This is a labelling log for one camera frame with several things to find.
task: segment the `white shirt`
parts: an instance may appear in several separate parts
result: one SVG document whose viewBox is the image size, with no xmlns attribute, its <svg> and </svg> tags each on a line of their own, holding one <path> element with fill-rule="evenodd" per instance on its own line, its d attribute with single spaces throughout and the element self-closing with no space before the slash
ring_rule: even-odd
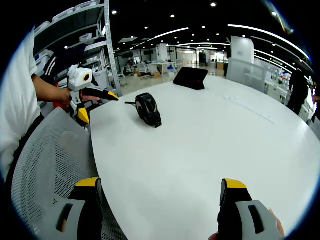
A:
<svg viewBox="0 0 320 240">
<path fill-rule="evenodd" d="M 37 70 L 34 44 L 32 30 L 14 53 L 0 87 L 0 169 L 4 181 L 20 139 L 41 114 L 31 79 Z"/>
</svg>

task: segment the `person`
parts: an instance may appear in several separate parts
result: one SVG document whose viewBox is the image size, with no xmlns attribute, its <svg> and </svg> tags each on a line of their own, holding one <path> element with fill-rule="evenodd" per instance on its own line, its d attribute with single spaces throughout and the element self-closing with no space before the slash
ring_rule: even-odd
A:
<svg viewBox="0 0 320 240">
<path fill-rule="evenodd" d="M 279 233 L 281 234 L 281 236 L 283 238 L 286 237 L 285 235 L 285 230 L 284 228 L 282 227 L 282 223 L 281 221 L 276 217 L 274 211 L 272 209 L 269 209 L 270 213 L 276 218 L 276 228 L 277 230 L 279 231 Z M 215 234 L 211 235 L 208 240 L 219 240 L 219 232 L 216 232 Z"/>
<path fill-rule="evenodd" d="M 4 182 L 12 180 L 25 143 L 44 119 L 37 100 L 70 104 L 70 89 L 57 88 L 35 74 L 34 44 L 33 29 L 15 51 L 3 75 L 0 95 L 0 170 Z M 86 102 L 99 98 L 82 96 L 82 100 Z"/>
<path fill-rule="evenodd" d="M 311 121 L 315 123 L 316 117 L 320 120 L 320 110 L 319 110 L 320 91 L 318 90 L 318 88 L 315 88 L 314 86 L 312 86 L 310 89 L 311 89 L 312 101 L 314 104 L 316 103 L 316 110 L 314 112 L 314 115 L 311 118 Z"/>
<path fill-rule="evenodd" d="M 292 91 L 287 107 L 299 115 L 302 105 L 308 97 L 308 82 L 301 69 L 297 69 L 290 78 L 289 91 Z"/>
</svg>

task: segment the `black tablet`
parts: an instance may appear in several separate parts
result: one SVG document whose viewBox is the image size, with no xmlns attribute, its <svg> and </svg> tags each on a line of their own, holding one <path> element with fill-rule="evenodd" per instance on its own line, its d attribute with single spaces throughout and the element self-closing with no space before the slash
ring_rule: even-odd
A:
<svg viewBox="0 0 320 240">
<path fill-rule="evenodd" d="M 194 90 L 205 89 L 204 80 L 207 74 L 208 70 L 205 69 L 183 67 L 173 80 L 173 83 Z"/>
</svg>

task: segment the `black tape measure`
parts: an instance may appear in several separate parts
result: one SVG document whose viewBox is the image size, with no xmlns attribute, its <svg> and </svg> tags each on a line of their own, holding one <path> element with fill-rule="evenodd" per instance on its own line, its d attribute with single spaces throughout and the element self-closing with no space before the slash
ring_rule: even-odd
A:
<svg viewBox="0 0 320 240">
<path fill-rule="evenodd" d="M 139 117 L 148 125 L 155 128 L 162 125 L 160 112 L 154 97 L 149 93 L 143 93 L 135 97 L 135 102 L 126 101 L 125 104 L 135 105 Z"/>
</svg>

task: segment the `round table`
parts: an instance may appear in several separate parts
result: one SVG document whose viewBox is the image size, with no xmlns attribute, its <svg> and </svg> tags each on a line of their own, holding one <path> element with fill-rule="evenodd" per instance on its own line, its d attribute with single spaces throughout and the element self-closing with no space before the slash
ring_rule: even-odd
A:
<svg viewBox="0 0 320 240">
<path fill-rule="evenodd" d="M 129 240 L 206 240 L 218 230 L 221 181 L 243 182 L 288 235 L 316 189 L 320 142 L 287 107 L 247 86 L 207 76 L 204 90 L 172 82 L 91 112 L 97 170 Z M 155 98 L 162 118 L 146 125 L 134 102 Z"/>
</svg>

